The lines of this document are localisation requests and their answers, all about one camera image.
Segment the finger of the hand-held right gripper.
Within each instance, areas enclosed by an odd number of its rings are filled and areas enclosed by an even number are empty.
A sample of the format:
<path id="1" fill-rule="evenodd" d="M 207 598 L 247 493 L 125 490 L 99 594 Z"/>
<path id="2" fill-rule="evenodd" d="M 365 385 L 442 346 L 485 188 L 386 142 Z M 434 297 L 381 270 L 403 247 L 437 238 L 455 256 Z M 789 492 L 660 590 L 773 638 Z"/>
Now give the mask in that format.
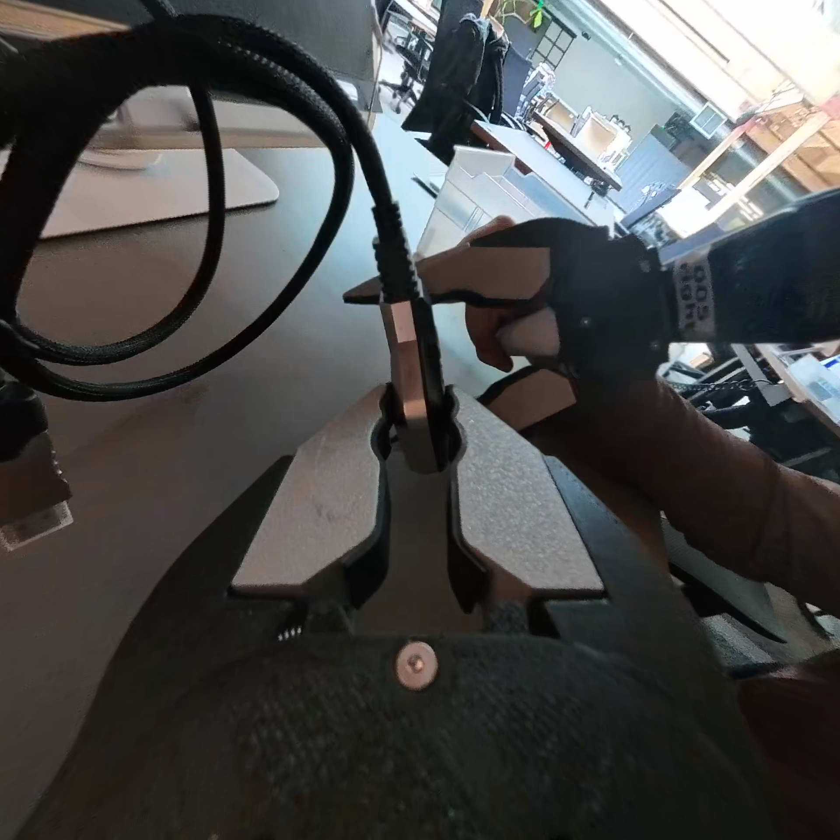
<path id="1" fill-rule="evenodd" d="M 462 245 L 418 259 L 416 275 L 433 304 L 481 308 L 527 305 L 550 278 L 549 248 Z"/>
<path id="2" fill-rule="evenodd" d="M 496 381 L 478 402 L 521 432 L 573 406 L 576 398 L 570 381 L 556 371 L 527 366 Z"/>

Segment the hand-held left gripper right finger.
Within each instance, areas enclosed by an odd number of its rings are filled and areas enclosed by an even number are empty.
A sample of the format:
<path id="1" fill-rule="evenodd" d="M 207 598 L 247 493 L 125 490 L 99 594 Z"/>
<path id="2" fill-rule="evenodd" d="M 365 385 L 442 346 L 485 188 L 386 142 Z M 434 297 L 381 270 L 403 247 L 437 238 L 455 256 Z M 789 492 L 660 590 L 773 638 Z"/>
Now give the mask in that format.
<path id="1" fill-rule="evenodd" d="M 447 572 L 461 610 L 602 597 L 546 459 L 474 397 L 449 396 Z"/>

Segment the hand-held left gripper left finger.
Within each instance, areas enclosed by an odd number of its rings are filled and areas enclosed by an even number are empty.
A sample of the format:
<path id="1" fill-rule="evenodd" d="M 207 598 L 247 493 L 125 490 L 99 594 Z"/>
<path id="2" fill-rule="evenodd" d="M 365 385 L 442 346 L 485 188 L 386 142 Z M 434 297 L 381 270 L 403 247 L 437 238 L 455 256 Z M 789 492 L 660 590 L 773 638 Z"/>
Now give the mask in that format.
<path id="1" fill-rule="evenodd" d="M 391 516 L 388 394 L 377 386 L 298 448 L 232 593 L 360 608 L 381 587 Z"/>

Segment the person's right forearm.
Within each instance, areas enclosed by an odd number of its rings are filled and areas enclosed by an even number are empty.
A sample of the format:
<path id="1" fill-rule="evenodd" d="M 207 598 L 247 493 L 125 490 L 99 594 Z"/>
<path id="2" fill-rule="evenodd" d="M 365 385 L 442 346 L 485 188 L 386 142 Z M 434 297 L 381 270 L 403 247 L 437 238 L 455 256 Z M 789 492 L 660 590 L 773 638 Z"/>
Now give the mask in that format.
<path id="1" fill-rule="evenodd" d="M 839 487 L 777 464 L 660 381 L 586 396 L 524 430 L 635 488 L 709 560 L 839 615 Z"/>

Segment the person's right hand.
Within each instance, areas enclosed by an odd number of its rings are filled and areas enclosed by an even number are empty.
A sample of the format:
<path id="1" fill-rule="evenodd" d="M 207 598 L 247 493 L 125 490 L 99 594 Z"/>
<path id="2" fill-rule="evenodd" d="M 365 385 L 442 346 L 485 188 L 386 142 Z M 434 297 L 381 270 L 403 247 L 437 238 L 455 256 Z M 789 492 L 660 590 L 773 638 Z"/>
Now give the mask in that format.
<path id="1" fill-rule="evenodd" d="M 513 360 L 504 350 L 498 333 L 524 317 L 524 312 L 516 309 L 465 305 L 465 327 L 478 360 L 498 371 L 509 373 Z"/>

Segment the white plastic box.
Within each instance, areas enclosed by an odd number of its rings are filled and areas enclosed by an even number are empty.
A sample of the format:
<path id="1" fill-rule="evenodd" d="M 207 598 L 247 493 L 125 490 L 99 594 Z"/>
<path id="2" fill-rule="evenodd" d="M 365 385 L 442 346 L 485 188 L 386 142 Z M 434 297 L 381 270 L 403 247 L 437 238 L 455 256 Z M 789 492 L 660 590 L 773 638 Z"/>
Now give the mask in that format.
<path id="1" fill-rule="evenodd" d="M 517 163 L 511 153 L 457 146 L 446 173 L 427 179 L 416 176 L 419 185 L 434 195 L 434 206 L 415 257 L 434 256 L 457 246 L 500 216 L 517 224 L 560 217 L 614 231 L 613 206 L 562 164 L 548 161 L 524 174 Z"/>

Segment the dark background desk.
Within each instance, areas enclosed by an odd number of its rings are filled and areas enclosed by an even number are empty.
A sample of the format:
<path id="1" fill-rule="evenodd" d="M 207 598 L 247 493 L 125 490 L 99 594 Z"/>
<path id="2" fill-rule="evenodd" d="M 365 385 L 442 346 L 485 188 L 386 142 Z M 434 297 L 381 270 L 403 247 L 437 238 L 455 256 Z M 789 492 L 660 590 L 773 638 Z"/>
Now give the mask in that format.
<path id="1" fill-rule="evenodd" d="M 597 163 L 563 129 L 549 129 L 549 145 L 552 150 L 560 152 L 559 157 L 522 129 L 506 128 L 475 119 L 470 131 L 489 149 L 512 154 L 517 168 L 524 174 L 535 172 L 545 181 L 551 182 L 563 165 L 566 169 L 582 173 L 583 178 L 590 177 L 595 182 L 606 184 L 609 190 L 620 192 L 623 189 L 618 175 Z"/>

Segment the black office chair with jackets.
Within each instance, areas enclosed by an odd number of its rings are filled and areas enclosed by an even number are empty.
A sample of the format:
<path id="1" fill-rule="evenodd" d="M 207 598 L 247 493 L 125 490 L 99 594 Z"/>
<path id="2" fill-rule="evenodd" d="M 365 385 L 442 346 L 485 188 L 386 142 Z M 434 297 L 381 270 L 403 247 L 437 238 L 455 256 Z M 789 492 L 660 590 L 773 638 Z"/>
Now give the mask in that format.
<path id="1" fill-rule="evenodd" d="M 480 1 L 447 1 L 438 21 L 423 90 L 402 122 L 449 165 L 457 145 L 469 145 L 474 121 L 498 124 L 503 113 L 503 65 L 509 40 L 503 28 L 482 16 Z"/>

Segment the green potted plant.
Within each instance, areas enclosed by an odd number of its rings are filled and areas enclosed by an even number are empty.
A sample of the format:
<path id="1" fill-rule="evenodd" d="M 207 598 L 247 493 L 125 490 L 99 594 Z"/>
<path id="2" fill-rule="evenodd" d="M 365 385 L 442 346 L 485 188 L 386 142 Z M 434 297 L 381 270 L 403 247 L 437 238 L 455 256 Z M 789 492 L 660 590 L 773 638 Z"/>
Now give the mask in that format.
<path id="1" fill-rule="evenodd" d="M 502 26 L 508 18 L 517 19 L 532 31 L 538 32 L 550 21 L 550 11 L 544 1 L 498 1 L 492 17 Z"/>

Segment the silver stand monitor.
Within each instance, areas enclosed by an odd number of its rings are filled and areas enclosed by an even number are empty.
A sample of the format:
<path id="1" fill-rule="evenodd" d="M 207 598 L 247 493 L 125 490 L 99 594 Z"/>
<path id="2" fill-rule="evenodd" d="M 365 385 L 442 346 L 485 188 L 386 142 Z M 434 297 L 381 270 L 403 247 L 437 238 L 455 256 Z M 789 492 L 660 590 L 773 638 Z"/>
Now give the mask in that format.
<path id="1" fill-rule="evenodd" d="M 368 112 L 363 86 L 374 79 L 378 29 L 370 2 L 187 2 L 175 17 L 146 13 L 122 20 L 121 2 L 106 6 L 118 18 L 90 16 L 46 2 L 2 2 L 2 35 L 18 35 L 38 48 L 50 40 L 94 39 L 95 45 L 48 49 L 34 59 L 12 58 L 2 70 L 2 139 L 12 124 L 12 106 L 45 130 L 51 145 L 55 129 L 77 117 L 75 106 L 91 105 L 98 84 L 170 79 L 166 71 L 186 69 L 193 52 L 188 24 L 201 28 L 208 18 L 225 18 L 266 29 L 292 43 L 329 71 L 341 88 L 352 85 L 351 102 Z M 40 238 L 57 238 L 203 215 L 208 211 L 205 160 L 201 148 L 85 150 L 82 161 L 58 184 L 44 182 L 52 154 L 31 153 L 14 163 L 2 182 L 2 252 L 31 251 Z"/>

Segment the white wall unit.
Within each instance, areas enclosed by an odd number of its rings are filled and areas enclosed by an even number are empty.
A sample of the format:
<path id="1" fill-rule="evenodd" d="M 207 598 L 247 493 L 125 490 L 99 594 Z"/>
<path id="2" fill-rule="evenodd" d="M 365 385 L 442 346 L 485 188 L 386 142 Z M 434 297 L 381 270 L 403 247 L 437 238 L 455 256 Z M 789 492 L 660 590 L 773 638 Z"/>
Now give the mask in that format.
<path id="1" fill-rule="evenodd" d="M 712 102 L 707 101 L 689 120 L 689 127 L 706 140 L 714 139 L 728 126 L 728 116 Z"/>

